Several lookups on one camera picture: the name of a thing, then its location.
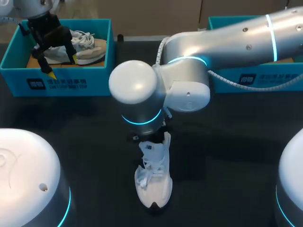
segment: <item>wall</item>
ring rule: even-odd
[[[202,0],[53,0],[59,18],[110,18],[114,33],[127,36],[172,35],[196,31]],[[8,43],[16,25],[0,24],[0,43]]]
[[[286,0],[203,0],[200,28],[205,28],[210,16],[264,15],[284,10]],[[289,8],[303,5],[303,0],[290,0]]]

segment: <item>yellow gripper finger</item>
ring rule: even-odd
[[[74,55],[72,56],[72,58],[74,59],[75,65],[76,65],[76,64],[77,64],[77,54],[74,54]]]
[[[51,71],[50,73],[47,74],[49,77],[53,78],[53,79],[57,79],[57,77],[55,76],[54,72]]]

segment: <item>blue shoe box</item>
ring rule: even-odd
[[[208,30],[228,26],[258,16],[210,17]],[[292,63],[267,63],[254,67],[216,70],[220,76],[236,83],[245,80],[248,87],[273,87],[290,81],[303,73],[303,57],[294,56]],[[230,86],[213,78],[216,93],[252,92]],[[302,91],[303,80],[277,91]]]
[[[27,69],[36,43],[31,35],[23,36],[18,27],[0,65],[0,73],[13,96],[109,96],[108,79],[115,63],[111,20],[67,19],[60,22],[71,30],[90,32],[94,38],[107,40],[104,67],[53,68],[57,80],[40,69]]]

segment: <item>shoelace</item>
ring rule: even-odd
[[[95,38],[93,37],[94,34],[90,34],[89,32],[85,33],[82,31],[74,31],[74,33],[79,33],[78,41],[74,42],[73,44],[82,44],[84,47],[93,47],[95,44]]]
[[[146,188],[149,181],[152,179],[152,177],[162,177],[164,173],[164,165],[162,164],[164,161],[164,158],[161,159],[159,162],[152,162],[143,156],[143,165],[144,169],[141,169],[138,177],[136,179],[136,182],[142,187]]]

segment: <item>shoe box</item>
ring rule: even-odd
[[[61,24],[76,31],[90,32],[107,41],[104,62],[89,66],[51,65],[57,79],[42,73],[31,50],[31,35],[17,27],[0,65],[0,73],[13,96],[109,96],[108,79],[115,64],[115,42],[110,19],[64,19]]]

